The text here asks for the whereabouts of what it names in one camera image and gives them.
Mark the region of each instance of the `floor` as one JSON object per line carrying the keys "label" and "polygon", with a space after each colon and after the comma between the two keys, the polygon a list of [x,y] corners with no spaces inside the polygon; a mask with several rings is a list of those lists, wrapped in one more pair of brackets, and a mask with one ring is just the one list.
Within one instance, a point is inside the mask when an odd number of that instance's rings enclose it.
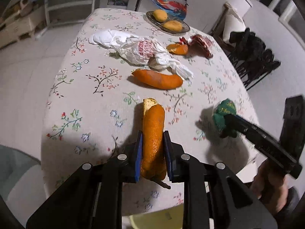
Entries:
{"label": "floor", "polygon": [[40,160],[41,129],[60,64],[81,24],[54,27],[0,50],[0,144]]}

